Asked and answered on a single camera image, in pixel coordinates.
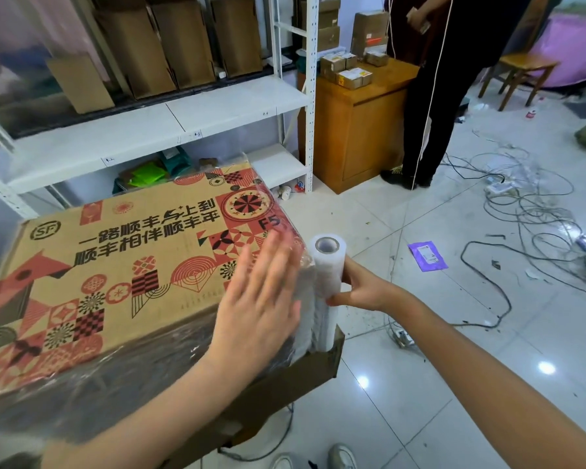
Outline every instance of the wooden desk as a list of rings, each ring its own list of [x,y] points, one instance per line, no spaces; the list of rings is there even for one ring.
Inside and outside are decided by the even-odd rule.
[[[313,172],[337,194],[400,164],[404,157],[406,86],[419,68],[395,59],[383,67],[360,66],[374,77],[370,85],[354,91],[317,78]],[[304,74],[297,75],[298,89],[304,79]],[[297,118],[304,158],[303,110]]]

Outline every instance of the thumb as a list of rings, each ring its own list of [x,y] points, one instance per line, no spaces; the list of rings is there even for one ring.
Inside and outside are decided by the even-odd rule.
[[[338,292],[334,296],[326,299],[328,306],[347,306],[351,303],[351,291]]]

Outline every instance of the hand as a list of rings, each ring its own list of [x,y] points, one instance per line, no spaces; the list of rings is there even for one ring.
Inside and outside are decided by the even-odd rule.
[[[328,298],[330,306],[354,306],[385,312],[391,291],[397,288],[348,256],[345,257],[343,267],[343,283],[352,285],[352,291],[340,292]]]
[[[427,15],[424,11],[412,8],[410,11],[408,11],[408,14],[406,15],[406,21],[413,29],[417,30],[418,32],[421,32],[423,23],[426,22],[426,17]]]
[[[219,303],[205,358],[248,385],[296,329],[300,301],[292,302],[302,249],[290,232],[272,230],[252,267],[244,246]]]

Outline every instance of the person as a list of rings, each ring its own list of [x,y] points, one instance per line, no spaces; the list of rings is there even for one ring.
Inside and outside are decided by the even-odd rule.
[[[430,186],[445,155],[462,99],[477,74],[498,62],[530,1],[451,0],[447,33],[438,30],[417,77],[408,86],[403,164],[381,171],[383,180],[407,189]],[[426,0],[408,14],[408,24],[421,30],[430,13],[448,2]],[[427,146],[419,160],[428,110],[432,123]]]
[[[250,270],[249,248],[243,248],[219,304],[206,354],[116,426],[42,460],[43,469],[154,469],[256,378],[299,323],[300,303],[292,297],[302,252],[292,235],[271,232]],[[501,362],[413,294],[350,257],[343,281],[351,291],[328,304],[386,313],[399,322],[511,468],[586,469],[586,433]],[[280,455],[272,468],[307,469],[300,459]],[[330,450],[328,469],[357,467],[345,445]]]

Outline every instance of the black shoe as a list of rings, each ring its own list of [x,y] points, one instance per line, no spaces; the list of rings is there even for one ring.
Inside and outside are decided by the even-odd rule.
[[[415,180],[415,183],[417,186],[420,186],[422,188],[429,188],[432,185],[432,178],[427,178],[427,179],[417,178]]]
[[[399,184],[408,190],[417,187],[414,182],[414,176],[405,176],[402,174],[401,166],[394,167],[393,169],[383,169],[380,171],[380,177],[389,184]]]

